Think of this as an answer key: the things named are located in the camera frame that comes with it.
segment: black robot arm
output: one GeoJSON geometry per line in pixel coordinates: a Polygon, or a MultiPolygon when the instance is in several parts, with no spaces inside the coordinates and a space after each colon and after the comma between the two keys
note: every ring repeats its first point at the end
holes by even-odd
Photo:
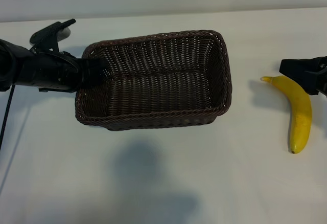
{"type": "Polygon", "coordinates": [[[297,82],[309,95],[327,96],[327,57],[283,59],[279,72],[297,82]]]}
{"type": "Polygon", "coordinates": [[[70,35],[67,27],[75,22],[56,22],[38,31],[30,39],[30,50],[0,40],[0,91],[16,84],[71,93],[101,84],[104,59],[79,59],[59,51],[58,41],[70,35]]]}

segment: yellow banana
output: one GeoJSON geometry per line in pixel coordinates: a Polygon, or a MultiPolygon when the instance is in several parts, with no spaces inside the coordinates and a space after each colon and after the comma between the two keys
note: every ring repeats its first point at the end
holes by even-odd
{"type": "Polygon", "coordinates": [[[289,99],[292,106],[290,147],[292,153],[299,153],[306,146],[310,134],[312,111],[309,95],[286,76],[262,77],[261,80],[271,83],[289,99]]]}

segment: banana tip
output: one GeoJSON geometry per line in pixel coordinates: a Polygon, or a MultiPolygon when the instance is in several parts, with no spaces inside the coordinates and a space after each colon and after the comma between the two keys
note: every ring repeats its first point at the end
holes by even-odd
{"type": "Polygon", "coordinates": [[[261,81],[271,83],[272,77],[262,77],[260,78],[261,81]]]}

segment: white table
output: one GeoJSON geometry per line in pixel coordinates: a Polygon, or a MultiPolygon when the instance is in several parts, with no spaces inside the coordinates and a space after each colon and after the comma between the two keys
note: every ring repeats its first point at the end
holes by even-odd
{"type": "MultiPolygon", "coordinates": [[[[52,22],[1,23],[0,38],[28,47],[52,22]]],[[[327,55],[326,8],[79,19],[60,47],[81,56],[103,39],[196,29],[220,32],[230,59],[232,105],[211,125],[114,132],[80,124],[74,94],[16,87],[0,223],[326,223],[326,97],[311,97],[310,139],[294,155],[290,105],[260,83],[283,58],[327,55]]]]}

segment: wicker basket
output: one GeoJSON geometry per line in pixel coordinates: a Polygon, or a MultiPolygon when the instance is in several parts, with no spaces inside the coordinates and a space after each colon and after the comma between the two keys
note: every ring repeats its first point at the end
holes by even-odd
{"type": "Polygon", "coordinates": [[[231,103],[228,55],[215,31],[184,31],[94,43],[105,82],[76,94],[76,118],[110,130],[212,123],[231,103]]]}

